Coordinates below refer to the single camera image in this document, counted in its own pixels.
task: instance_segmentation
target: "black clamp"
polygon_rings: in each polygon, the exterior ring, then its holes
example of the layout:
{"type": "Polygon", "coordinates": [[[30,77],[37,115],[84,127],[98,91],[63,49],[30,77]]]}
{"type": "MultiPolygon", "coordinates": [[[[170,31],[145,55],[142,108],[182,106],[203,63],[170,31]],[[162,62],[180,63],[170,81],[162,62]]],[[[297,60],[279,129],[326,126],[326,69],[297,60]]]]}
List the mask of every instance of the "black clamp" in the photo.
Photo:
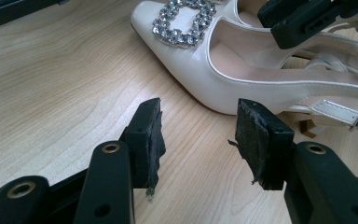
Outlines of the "black clamp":
{"type": "Polygon", "coordinates": [[[118,141],[94,149],[88,169],[53,186],[31,175],[0,188],[0,224],[135,223],[133,189],[153,196],[165,153],[159,103],[140,104],[118,141]]]}
{"type": "Polygon", "coordinates": [[[237,143],[264,190],[281,190],[295,224],[358,223],[358,178],[329,147],[293,143],[294,132],[263,105],[239,100],[237,143]]]}
{"type": "Polygon", "coordinates": [[[358,13],[358,0],[269,0],[257,17],[280,49],[293,48],[332,24],[358,13]]]}

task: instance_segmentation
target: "wooden table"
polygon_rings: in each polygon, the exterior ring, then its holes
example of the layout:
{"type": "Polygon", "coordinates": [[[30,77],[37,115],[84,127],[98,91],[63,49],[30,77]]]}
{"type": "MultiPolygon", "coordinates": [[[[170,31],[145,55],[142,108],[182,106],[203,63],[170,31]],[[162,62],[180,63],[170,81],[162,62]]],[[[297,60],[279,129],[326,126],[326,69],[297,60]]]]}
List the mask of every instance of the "wooden table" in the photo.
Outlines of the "wooden table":
{"type": "MultiPolygon", "coordinates": [[[[251,185],[236,117],[195,100],[133,31],[139,0],[71,0],[0,26],[0,187],[24,175],[50,185],[88,167],[137,106],[161,98],[167,153],[152,203],[134,191],[138,223],[289,223],[281,191],[251,185]]],[[[296,130],[303,115],[279,118],[296,130]]],[[[358,133],[328,128],[325,144],[358,175],[358,133]]]]}

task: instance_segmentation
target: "rhinestone buckle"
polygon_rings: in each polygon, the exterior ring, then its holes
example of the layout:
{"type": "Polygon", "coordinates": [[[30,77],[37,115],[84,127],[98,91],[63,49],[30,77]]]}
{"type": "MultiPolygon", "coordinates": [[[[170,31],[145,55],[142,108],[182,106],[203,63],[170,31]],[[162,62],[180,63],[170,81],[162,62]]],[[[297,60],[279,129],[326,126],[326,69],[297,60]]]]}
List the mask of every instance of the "rhinestone buckle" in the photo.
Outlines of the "rhinestone buckle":
{"type": "Polygon", "coordinates": [[[205,36],[204,31],[212,22],[213,15],[216,13],[214,4],[204,0],[170,0],[159,12],[158,19],[153,21],[152,33],[162,43],[188,49],[195,47],[205,36]],[[171,21],[179,13],[182,7],[190,7],[200,11],[193,20],[192,27],[183,32],[179,29],[170,29],[171,21]]]}

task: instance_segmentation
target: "metal grommet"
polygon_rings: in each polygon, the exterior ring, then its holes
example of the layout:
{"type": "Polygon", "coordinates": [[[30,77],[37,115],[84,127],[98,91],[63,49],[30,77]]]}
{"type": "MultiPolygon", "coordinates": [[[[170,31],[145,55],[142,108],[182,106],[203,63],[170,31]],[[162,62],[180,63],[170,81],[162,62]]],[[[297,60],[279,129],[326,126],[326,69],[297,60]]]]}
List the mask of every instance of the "metal grommet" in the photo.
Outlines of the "metal grommet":
{"type": "Polygon", "coordinates": [[[120,149],[120,145],[118,144],[109,144],[103,147],[104,153],[115,153],[120,149]]]}
{"type": "Polygon", "coordinates": [[[17,199],[23,197],[32,192],[34,190],[34,187],[36,187],[36,183],[32,181],[25,181],[11,188],[7,192],[7,197],[9,199],[17,199]]]}
{"type": "Polygon", "coordinates": [[[323,147],[317,145],[307,145],[306,148],[308,151],[315,154],[319,154],[319,155],[326,154],[326,150],[323,147]]]}

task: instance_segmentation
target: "white shoe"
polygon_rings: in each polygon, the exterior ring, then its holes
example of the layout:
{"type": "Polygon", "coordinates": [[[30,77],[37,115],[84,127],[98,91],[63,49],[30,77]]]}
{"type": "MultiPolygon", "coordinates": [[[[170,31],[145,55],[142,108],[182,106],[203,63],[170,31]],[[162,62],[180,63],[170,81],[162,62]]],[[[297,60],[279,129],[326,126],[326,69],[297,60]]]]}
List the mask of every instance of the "white shoe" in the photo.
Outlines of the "white shoe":
{"type": "MultiPolygon", "coordinates": [[[[175,78],[206,106],[236,114],[238,99],[245,98],[259,102],[275,114],[312,113],[358,128],[358,108],[348,107],[351,103],[358,105],[358,76],[329,70],[281,69],[294,52],[330,43],[333,37],[315,35],[294,49],[282,50],[269,31],[218,16],[196,47],[175,48],[161,43],[152,34],[153,21],[163,6],[142,2],[133,10],[131,24],[175,78]],[[338,98],[344,98],[348,105],[332,103],[338,98]]],[[[196,13],[184,7],[171,27],[185,29],[196,13]]],[[[358,51],[358,42],[351,49],[343,49],[348,41],[334,37],[331,44],[338,49],[358,51]]]]}
{"type": "MultiPolygon", "coordinates": [[[[258,10],[266,2],[266,0],[231,0],[224,7],[222,15],[244,26],[260,30],[269,30],[269,28],[263,28],[260,20],[257,18],[258,10]]],[[[347,29],[356,29],[358,32],[358,14],[347,19],[337,17],[336,21],[321,32],[321,34],[336,39],[344,38],[351,40],[345,35],[336,33],[337,31],[347,29]]],[[[358,44],[358,37],[352,41],[358,44]]],[[[335,46],[329,42],[326,43],[326,45],[302,49],[295,52],[294,56],[309,59],[308,67],[321,65],[329,69],[358,74],[358,51],[351,51],[351,42],[347,43],[349,44],[348,46],[343,46],[343,48],[346,49],[345,51],[336,49],[335,46]]]]}

